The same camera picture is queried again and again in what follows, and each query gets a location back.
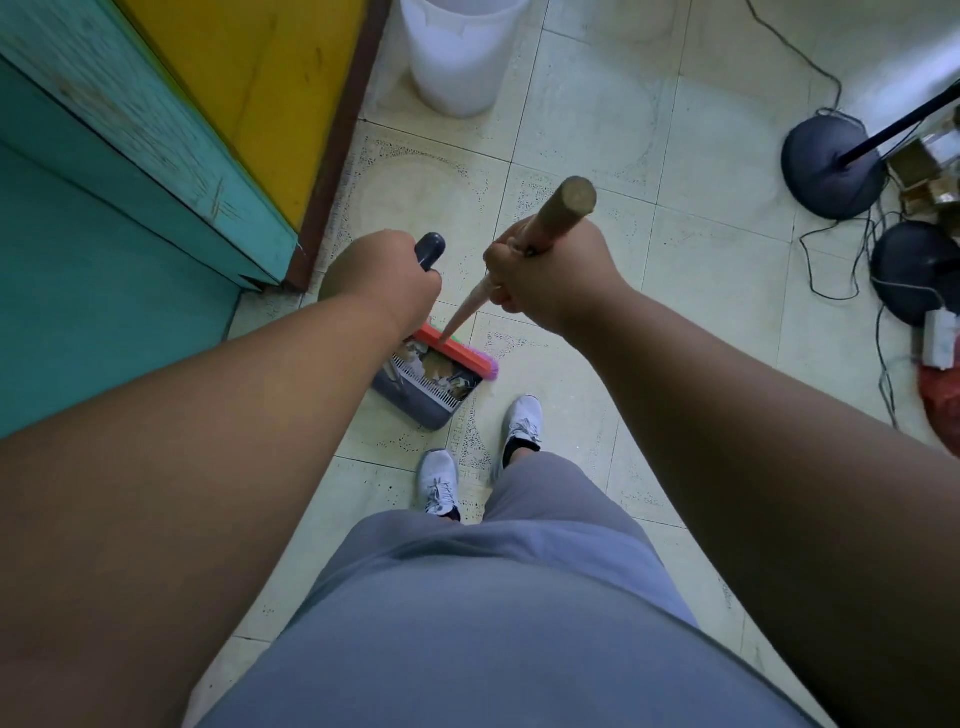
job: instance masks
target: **tiled floor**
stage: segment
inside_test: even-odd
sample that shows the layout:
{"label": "tiled floor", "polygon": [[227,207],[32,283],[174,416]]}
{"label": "tiled floor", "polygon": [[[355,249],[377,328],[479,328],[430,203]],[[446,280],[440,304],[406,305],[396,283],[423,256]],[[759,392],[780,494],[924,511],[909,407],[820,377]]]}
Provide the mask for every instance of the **tiled floor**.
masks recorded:
{"label": "tiled floor", "polygon": [[[843,107],[871,129],[943,86],[960,43],[955,0],[756,0],[757,10],[846,84]],[[536,210],[568,174],[600,188],[594,220],[628,281],[745,352],[884,420],[876,389],[876,298],[831,303],[808,288],[793,242],[823,227],[783,186],[785,133],[832,89],[751,19],[744,0],[534,0],[495,106],[447,119],[417,97],[395,8],[353,140],[317,276],[302,297],[247,296],[231,336],[316,300],[354,237],[436,230],[442,324],[480,279],[494,236]],[[810,239],[817,286],[849,291],[851,222]],[[495,355],[446,429],[425,432],[368,394],[276,571],[198,685],[192,725],[275,639],[326,559],[364,516],[414,501],[412,470],[446,445],[465,515],[480,520],[500,418],[530,392],[549,449],[578,463],[650,534],[704,629],[827,721],[697,547],[584,359],[562,339],[491,306],[460,334]],[[936,447],[915,395],[909,331],[884,317],[903,428]]]}

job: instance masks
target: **white sneaker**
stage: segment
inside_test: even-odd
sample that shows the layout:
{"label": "white sneaker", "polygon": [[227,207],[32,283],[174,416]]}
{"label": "white sneaker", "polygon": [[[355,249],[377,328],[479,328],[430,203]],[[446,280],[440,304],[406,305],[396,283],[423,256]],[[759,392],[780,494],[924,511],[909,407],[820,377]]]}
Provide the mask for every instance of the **white sneaker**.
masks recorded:
{"label": "white sneaker", "polygon": [[457,462],[446,449],[428,450],[417,470],[420,502],[433,516],[445,516],[454,508],[460,511],[457,498]]}
{"label": "white sneaker", "polygon": [[507,443],[515,437],[526,440],[534,445],[543,443],[543,408],[540,400],[533,395],[522,395],[514,400],[503,418],[503,443],[500,456],[493,463],[493,481],[503,473],[503,456],[507,451]]}

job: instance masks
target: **black cable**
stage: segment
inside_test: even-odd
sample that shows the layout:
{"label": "black cable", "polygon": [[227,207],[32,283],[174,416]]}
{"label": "black cable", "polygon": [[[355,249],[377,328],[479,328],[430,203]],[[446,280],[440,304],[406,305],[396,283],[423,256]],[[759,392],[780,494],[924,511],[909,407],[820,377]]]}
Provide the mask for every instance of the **black cable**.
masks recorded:
{"label": "black cable", "polygon": [[817,65],[816,63],[814,63],[814,62],[810,59],[810,56],[808,56],[806,53],[804,53],[802,50],[800,50],[800,48],[798,48],[798,47],[795,46],[793,43],[791,43],[789,40],[787,40],[786,37],[783,35],[783,33],[781,33],[779,30],[777,30],[777,29],[774,28],[772,25],[770,25],[770,23],[768,23],[766,20],[764,20],[764,19],[763,19],[762,17],[760,17],[758,14],[756,14],[756,8],[754,7],[753,0],[746,0],[746,3],[747,3],[747,8],[750,10],[750,15],[752,15],[752,16],[754,17],[754,20],[755,20],[757,23],[759,23],[759,24],[762,25],[764,28],[766,28],[768,31],[770,31],[772,34],[774,34],[774,36],[777,37],[777,40],[779,40],[783,45],[785,45],[785,46],[786,46],[787,48],[789,48],[791,51],[793,51],[793,52],[796,53],[798,56],[800,56],[800,57],[804,60],[804,62],[805,62],[808,66],[810,66],[810,68],[812,68],[813,70],[815,70],[817,73],[819,73],[819,74],[820,74],[821,76],[823,76],[825,79],[828,79],[829,81],[832,81],[832,82],[836,85],[836,87],[837,87],[837,93],[836,93],[836,97],[835,97],[834,100],[833,100],[833,109],[832,109],[832,110],[837,110],[837,109],[839,109],[839,108],[840,108],[840,97],[843,96],[843,82],[840,81],[840,79],[838,79],[836,76],[834,76],[834,75],[833,75],[832,73],[830,73],[829,71],[824,70],[824,69],[821,68],[819,65]]}
{"label": "black cable", "polygon": [[[860,121],[857,118],[854,118],[853,116],[850,116],[849,114],[844,113],[839,109],[840,100],[843,97],[843,82],[840,81],[840,79],[837,76],[833,75],[832,73],[830,73],[829,71],[827,71],[826,69],[822,68],[817,63],[815,63],[810,58],[810,56],[808,56],[806,53],[800,50],[797,46],[795,46],[793,43],[787,40],[787,38],[779,30],[777,30],[770,23],[768,23],[766,20],[761,18],[756,12],[756,8],[754,7],[753,0],[744,0],[744,1],[747,4],[747,8],[750,11],[750,15],[754,17],[754,21],[756,23],[758,23],[759,25],[761,25],[762,27],[770,31],[770,33],[772,33],[784,46],[789,48],[791,51],[797,54],[801,59],[803,59],[804,62],[810,68],[812,68],[814,71],[819,73],[825,79],[833,82],[833,84],[836,86],[836,95],[833,99],[833,106],[831,108],[817,109],[817,113],[821,115],[832,114],[836,116],[842,116],[843,118],[853,122],[854,124],[857,124],[861,129],[866,131],[866,127],[864,126],[862,121]],[[882,228],[883,232],[887,232],[887,215],[897,214],[900,216],[901,220],[903,219],[902,210],[900,212],[893,212],[893,211],[885,212],[883,209],[882,197],[890,181],[893,181],[897,187],[900,187],[900,181],[894,179],[894,177],[890,174],[890,171],[886,166],[886,159],[890,157],[890,155],[892,155],[894,152],[896,152],[903,144],[905,144],[907,140],[909,140],[910,137],[913,136],[913,134],[916,132],[916,130],[920,127],[922,123],[923,122],[918,122],[917,125],[912,130],[910,130],[910,132],[908,132],[889,152],[883,155],[880,158],[880,161],[878,162],[878,164],[883,165],[883,171],[884,171],[884,174],[886,175],[886,180],[883,184],[882,189],[880,190],[880,197],[876,201],[877,218],[874,219],[873,206],[871,206],[871,208],[867,211],[867,217],[853,218],[854,220],[863,222],[864,226],[863,226],[863,236],[860,239],[860,248],[856,253],[856,257],[853,259],[853,266],[851,267],[850,277],[851,277],[851,285],[853,287],[853,293],[850,296],[844,296],[844,297],[828,296],[827,294],[821,293],[820,291],[817,290],[816,286],[813,283],[813,264],[810,261],[810,250],[807,248],[806,241],[805,241],[805,239],[809,235],[815,235],[821,232],[834,230],[840,225],[841,222],[846,222],[846,221],[836,220],[833,222],[832,225],[826,228],[820,228],[819,230],[805,232],[803,235],[801,235],[798,238],[798,242],[800,243],[801,248],[804,249],[804,255],[806,256],[807,284],[810,287],[810,291],[816,296],[819,296],[822,299],[826,299],[827,301],[836,301],[836,302],[852,301],[857,296],[859,296],[860,283],[856,279],[856,270],[857,270],[857,266],[860,263],[860,260],[864,257],[866,257],[867,259],[867,266],[870,269],[871,280],[874,283],[879,283],[881,285],[885,284],[885,281],[877,280],[873,276],[873,266],[871,265],[873,249],[871,247],[871,241],[873,241],[873,247],[875,248],[877,228]],[[900,429],[900,424],[897,420],[897,400],[896,400],[896,397],[894,396],[893,379],[891,379],[890,377],[890,369],[887,367],[886,358],[883,356],[883,348],[880,345],[880,318],[882,317],[884,310],[886,310],[885,303],[883,303],[880,306],[880,310],[876,314],[876,323],[874,326],[876,356],[880,361],[880,379],[879,379],[879,382],[877,383],[877,386],[880,390],[880,396],[883,398],[883,404],[887,409],[887,415],[890,417],[890,424],[894,427],[894,429]]]}

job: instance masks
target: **white bucket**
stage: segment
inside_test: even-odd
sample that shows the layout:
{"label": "white bucket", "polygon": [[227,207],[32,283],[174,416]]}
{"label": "white bucket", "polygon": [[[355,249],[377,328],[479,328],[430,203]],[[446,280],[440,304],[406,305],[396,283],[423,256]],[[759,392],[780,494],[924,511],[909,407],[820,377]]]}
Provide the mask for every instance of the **white bucket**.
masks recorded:
{"label": "white bucket", "polygon": [[493,105],[530,0],[401,0],[410,70],[427,105],[473,116]]}

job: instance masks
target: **forearm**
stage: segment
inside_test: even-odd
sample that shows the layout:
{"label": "forearm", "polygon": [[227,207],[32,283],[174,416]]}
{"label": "forearm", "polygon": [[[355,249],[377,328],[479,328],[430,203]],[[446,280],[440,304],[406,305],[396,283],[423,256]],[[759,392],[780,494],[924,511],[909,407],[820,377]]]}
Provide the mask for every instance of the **forearm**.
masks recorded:
{"label": "forearm", "polygon": [[[333,299],[0,442],[13,554],[0,643],[16,682],[30,685],[30,670],[45,690],[72,680],[76,694],[57,703],[107,715],[125,706],[98,687],[153,717],[188,695],[276,564],[395,338],[363,302]],[[100,685],[106,674],[133,684]],[[34,723],[42,707],[57,705],[34,705]]]}
{"label": "forearm", "polygon": [[623,292],[570,340],[664,491],[841,717],[935,713],[960,648],[960,467]]}

